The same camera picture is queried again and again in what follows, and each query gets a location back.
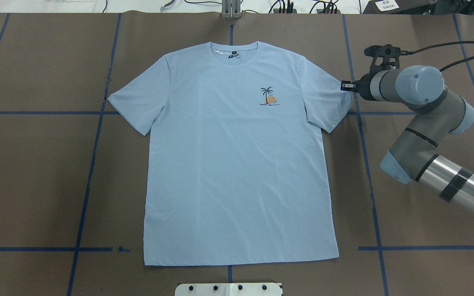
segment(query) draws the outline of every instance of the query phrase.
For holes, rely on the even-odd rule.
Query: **palm tree graphic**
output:
[[[272,86],[269,88],[261,88],[263,95],[265,95],[265,104],[268,104],[268,95],[271,95],[273,93],[273,90],[271,90]]]

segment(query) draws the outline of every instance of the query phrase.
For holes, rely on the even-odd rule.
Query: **chest logo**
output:
[[[261,88],[261,91],[263,92],[263,95],[265,96],[265,101],[263,103],[260,103],[259,105],[261,106],[277,106],[280,105],[277,102],[277,98],[274,97],[273,95],[273,90],[271,90],[272,86],[269,88]]]

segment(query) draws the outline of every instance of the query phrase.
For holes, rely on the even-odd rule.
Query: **gray robotic arm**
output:
[[[368,47],[365,55],[374,58],[370,73],[358,81],[342,81],[341,89],[357,92],[368,101],[403,103],[414,111],[416,116],[380,168],[403,184],[415,180],[426,185],[474,216],[474,173],[435,152],[447,134],[459,134],[472,125],[474,109],[445,86],[438,69],[399,69],[399,56],[404,54],[389,44]],[[376,65],[377,58],[383,58],[381,65]]]

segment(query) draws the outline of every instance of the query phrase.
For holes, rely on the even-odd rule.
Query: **crew neckline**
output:
[[[258,56],[261,54],[262,48],[263,43],[260,41],[255,41],[254,43],[250,43],[247,45],[224,45],[213,42],[206,43],[206,53],[208,54],[209,59],[215,62],[218,66],[225,67],[228,69],[240,69],[253,64],[255,60],[257,60]],[[219,51],[249,51],[252,49],[256,49],[256,53],[254,53],[254,55],[249,60],[243,62],[242,64],[230,65],[217,59],[211,49],[216,49]]]

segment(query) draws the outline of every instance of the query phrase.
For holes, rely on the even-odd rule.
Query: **t-shirt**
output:
[[[349,92],[267,43],[162,56],[109,102],[151,131],[144,261],[219,266],[338,257],[321,129]]]

